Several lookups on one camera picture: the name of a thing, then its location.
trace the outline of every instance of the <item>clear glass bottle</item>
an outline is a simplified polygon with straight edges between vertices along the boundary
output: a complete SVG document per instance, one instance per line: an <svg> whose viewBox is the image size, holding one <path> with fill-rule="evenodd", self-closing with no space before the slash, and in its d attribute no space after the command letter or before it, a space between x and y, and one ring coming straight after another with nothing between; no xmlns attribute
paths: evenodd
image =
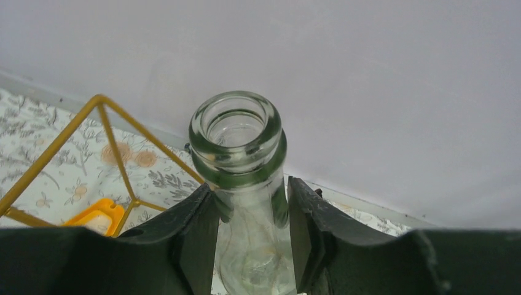
<svg viewBox="0 0 521 295"><path fill-rule="evenodd" d="M286 136L275 107L243 91L195 112L192 160L221 211L215 264L230 294L297 294L282 166Z"/></svg>

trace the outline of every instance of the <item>yellow metal rod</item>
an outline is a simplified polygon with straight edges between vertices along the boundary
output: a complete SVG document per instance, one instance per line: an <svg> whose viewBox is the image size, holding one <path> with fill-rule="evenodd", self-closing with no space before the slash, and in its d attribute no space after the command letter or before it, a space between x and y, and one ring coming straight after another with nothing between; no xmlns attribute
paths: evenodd
<svg viewBox="0 0 521 295"><path fill-rule="evenodd" d="M105 127L105 132L107 133L107 137L109 139L112 152L114 153L114 157L116 158L117 166L119 167L119 171L121 172L123 182L127 187L128 194L130 195L130 198L132 198L132 200L137 201L136 195L134 195L134 191L132 190L132 186L130 185L130 180L128 179L127 171L125 170L125 164L123 164L123 160L121 158L121 153L117 148L116 139L114 138L114 133L112 132L111 123L109 121L109 116L107 116L105 107L102 104L98 106L98 110L100 112L101 123L103 123L103 127Z"/></svg>
<svg viewBox="0 0 521 295"><path fill-rule="evenodd" d="M22 210L16 209L15 207L10 207L7 209L6 216L31 227L56 227L54 224L51 224L45 220L41 220L37 217L34 217L33 215L27 214Z"/></svg>
<svg viewBox="0 0 521 295"><path fill-rule="evenodd" d="M38 174L51 161L52 157L67 142L69 137L76 131L78 126L87 118L94 107L100 103L103 96L96 95L91 98L88 103L78 112L63 131L54 139L49 147L34 161L34 163L25 171L22 177L9 189L4 198L0 200L0 216L4 215L16 199L27 189L29 184L38 176Z"/></svg>
<svg viewBox="0 0 521 295"><path fill-rule="evenodd" d="M122 109L115 102L110 100L108 97L103 97L103 102L108 105L111 109L113 109L118 115L123 117L130 125L136 128L137 131L141 132L143 136L145 136L151 143L155 144L161 151L163 151L169 158L172 159L176 164L178 164L184 171L188 172L197 182L204 183L204 180L193 171L188 165L186 165L179 157L177 157L173 152L171 152L161 141L159 141L152 133L150 133L143 125L141 125L138 121L132 118L129 113L127 113L124 109Z"/></svg>
<svg viewBox="0 0 521 295"><path fill-rule="evenodd" d="M119 221L119 224L117 225L112 237L117 238L119 233L121 232L121 229L123 229L123 226L125 225L125 221L127 221L128 216L130 215L130 212L132 209L134 209L134 206L136 205L136 201L132 200L130 204L128 205L127 209L125 210L125 213L123 213L123 216L121 217L121 220Z"/></svg>
<svg viewBox="0 0 521 295"><path fill-rule="evenodd" d="M161 212L166 211L166 208L158 206L158 205L155 205L155 204L152 204L152 203L149 203L149 202L144 201L144 200L139 200L139 204L143 205L143 206L147 206L147 207L152 208L152 209L156 209L156 210L161 211Z"/></svg>

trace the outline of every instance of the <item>black object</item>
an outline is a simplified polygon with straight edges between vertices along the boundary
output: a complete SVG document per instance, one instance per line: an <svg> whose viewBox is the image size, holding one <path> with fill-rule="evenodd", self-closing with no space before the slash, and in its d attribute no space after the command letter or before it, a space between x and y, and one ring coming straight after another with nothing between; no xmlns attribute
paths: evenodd
<svg viewBox="0 0 521 295"><path fill-rule="evenodd" d="M0 294L209 295L219 225L208 185L124 232L0 230Z"/></svg>
<svg viewBox="0 0 521 295"><path fill-rule="evenodd" d="M394 238L320 193L289 178L299 292L521 294L521 231L413 230ZM81 227L1 229L0 294L209 295L218 219L204 184L118 238Z"/></svg>
<svg viewBox="0 0 521 295"><path fill-rule="evenodd" d="M301 179L289 178L288 198L298 292L521 294L521 231L422 229L394 238Z"/></svg>

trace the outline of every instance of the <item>floral tablecloth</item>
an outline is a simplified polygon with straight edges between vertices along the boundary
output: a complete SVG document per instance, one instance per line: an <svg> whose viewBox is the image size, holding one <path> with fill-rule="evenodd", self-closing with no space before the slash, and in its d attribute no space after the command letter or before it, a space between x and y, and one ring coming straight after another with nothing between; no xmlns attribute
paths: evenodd
<svg viewBox="0 0 521 295"><path fill-rule="evenodd" d="M74 117L68 111L0 88L0 199ZM198 183L141 135L113 128L133 190L139 198L169 208L186 198ZM189 154L169 147L191 166ZM130 196L108 145L103 126L87 119L74 132L44 171L14 203L52 224L61 224L103 197L123 207ZM339 203L351 217L380 231L400 235L409 228ZM159 214L139 206L123 231ZM25 226L1 217L0 227ZM217 276L212 293L224 295Z"/></svg>

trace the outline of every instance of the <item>bottle mouth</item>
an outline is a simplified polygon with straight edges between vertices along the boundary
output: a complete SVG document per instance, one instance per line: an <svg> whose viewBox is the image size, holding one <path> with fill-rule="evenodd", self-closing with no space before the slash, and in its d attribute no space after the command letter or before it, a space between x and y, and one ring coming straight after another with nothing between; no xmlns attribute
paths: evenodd
<svg viewBox="0 0 521 295"><path fill-rule="evenodd" d="M247 91L218 94L204 102L190 122L192 152L215 167L255 162L274 151L281 120L266 98Z"/></svg>

